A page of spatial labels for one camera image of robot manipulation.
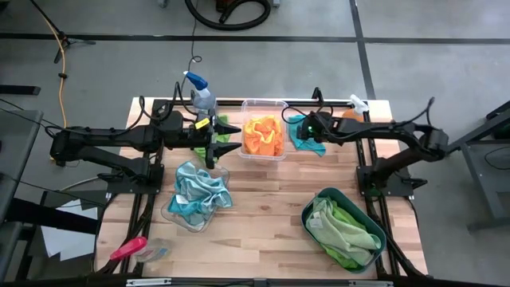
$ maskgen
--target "light green towel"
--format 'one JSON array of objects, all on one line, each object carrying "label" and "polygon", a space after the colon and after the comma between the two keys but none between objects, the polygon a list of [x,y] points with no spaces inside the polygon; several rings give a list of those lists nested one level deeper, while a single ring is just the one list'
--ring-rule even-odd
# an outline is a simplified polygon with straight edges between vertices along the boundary
[{"label": "light green towel", "polygon": [[[227,115],[220,115],[218,116],[218,119],[222,121],[225,124],[229,123],[229,116]],[[230,140],[230,135],[216,135],[216,141],[219,143],[228,143]],[[206,149],[204,147],[197,147],[194,149],[194,152],[197,154],[197,156],[200,158],[202,162],[205,161],[206,158]]]},{"label": "light green towel", "polygon": [[313,200],[313,210],[306,221],[306,228],[321,245],[365,266],[373,256],[369,250],[381,247],[381,241],[362,227],[334,201],[323,198]]}]

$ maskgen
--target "light blue towel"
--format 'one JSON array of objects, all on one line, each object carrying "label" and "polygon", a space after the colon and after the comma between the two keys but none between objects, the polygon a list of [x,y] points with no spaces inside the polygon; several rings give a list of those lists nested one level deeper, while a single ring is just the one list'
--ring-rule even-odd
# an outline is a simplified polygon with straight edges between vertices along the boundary
[{"label": "light blue towel", "polygon": [[232,199],[222,178],[213,179],[207,171],[187,162],[175,172],[175,195],[168,211],[180,214],[188,224],[199,226],[216,207],[231,207]]},{"label": "light blue towel", "polygon": [[323,156],[326,153],[326,147],[323,143],[316,143],[314,139],[300,140],[297,138],[297,128],[303,125],[303,115],[291,116],[288,119],[288,130],[290,139],[298,151],[314,151],[317,155]]}]

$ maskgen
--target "wooden table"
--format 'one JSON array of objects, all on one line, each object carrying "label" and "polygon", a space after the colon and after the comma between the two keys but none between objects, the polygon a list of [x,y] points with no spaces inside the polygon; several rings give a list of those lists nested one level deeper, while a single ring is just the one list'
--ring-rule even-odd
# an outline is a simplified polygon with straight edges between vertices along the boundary
[{"label": "wooden table", "polygon": [[[146,110],[154,98],[146,98]],[[369,101],[371,120],[391,120],[389,102]],[[183,108],[176,107],[185,117],[192,118]],[[300,108],[303,112],[315,108]],[[138,98],[131,105],[127,125],[139,115]],[[344,109],[335,108],[335,116]],[[229,123],[242,126],[241,107],[221,107],[219,114],[229,116]],[[144,118],[140,124],[148,124]],[[231,142],[241,142],[241,133],[231,136]],[[376,140],[379,156],[399,152],[395,140]],[[287,157],[281,162],[260,165],[242,159],[237,151],[220,158],[219,164],[230,172],[229,191],[233,207],[219,209],[203,233],[194,234],[168,222],[161,207],[174,190],[175,169],[194,157],[186,149],[166,150],[163,154],[165,176],[162,193],[156,197],[149,238],[172,241],[171,255],[147,263],[147,277],[267,277],[348,279],[376,278],[375,267],[365,273],[352,274],[338,266],[309,237],[300,222],[303,208],[325,187],[336,187],[359,208],[366,210],[355,181],[359,165],[354,143],[342,147],[326,143],[326,155],[311,151],[296,151],[289,141]],[[131,148],[122,148],[127,157],[141,156]],[[133,195],[119,195],[106,210],[97,239],[96,267],[102,267],[112,251],[122,243],[128,230]],[[415,266],[426,273],[422,244],[414,213],[402,198],[387,198],[391,227],[395,241]],[[387,253],[383,254],[386,271],[390,272]]]}]

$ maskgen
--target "orange cable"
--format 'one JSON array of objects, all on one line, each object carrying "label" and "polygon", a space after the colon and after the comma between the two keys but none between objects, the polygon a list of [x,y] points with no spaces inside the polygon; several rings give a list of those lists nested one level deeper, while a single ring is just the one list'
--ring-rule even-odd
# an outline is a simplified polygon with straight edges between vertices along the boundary
[{"label": "orange cable", "polygon": [[[57,40],[58,49],[61,51],[61,55],[62,55],[62,74],[65,75],[65,51],[64,51],[64,48],[62,47],[61,40],[58,38],[57,32],[55,31],[55,29],[51,26],[51,24],[48,22],[48,20],[46,20],[46,18],[44,18],[44,16],[43,16],[43,19],[45,20],[48,27],[51,29],[53,36],[55,36],[55,40]],[[64,128],[67,128],[67,119],[65,118],[64,103],[62,102],[62,93],[64,91],[64,80],[65,80],[64,77],[61,77],[61,86],[58,89],[58,100],[61,104],[62,119],[64,120]]]}]

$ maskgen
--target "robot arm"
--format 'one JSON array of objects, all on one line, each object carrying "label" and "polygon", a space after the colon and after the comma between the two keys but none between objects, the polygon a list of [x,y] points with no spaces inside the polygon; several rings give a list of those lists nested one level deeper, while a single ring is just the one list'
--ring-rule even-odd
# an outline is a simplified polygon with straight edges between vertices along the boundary
[{"label": "robot arm", "polygon": [[[421,132],[418,138],[415,132]],[[358,139],[400,140],[409,148],[388,159],[378,158],[367,173],[367,179],[376,187],[386,186],[396,172],[420,160],[434,162],[445,157],[448,136],[440,129],[428,124],[410,121],[391,123],[360,123],[357,120],[339,118],[327,112],[310,112],[303,120],[297,137],[314,139],[342,145]]]},{"label": "robot arm", "polygon": [[157,182],[163,166],[151,164],[148,157],[128,159],[99,149],[98,147],[133,147],[144,153],[155,153],[161,147],[206,149],[206,166],[214,168],[214,158],[241,146],[240,143],[215,143],[214,133],[219,135],[240,132],[241,129],[222,123],[215,115],[198,114],[195,122],[183,127],[185,119],[181,112],[171,111],[168,100],[155,100],[151,122],[129,129],[114,128],[65,128],[53,137],[50,155],[59,165],[74,160],[86,160],[120,170],[129,181],[137,183]]}]

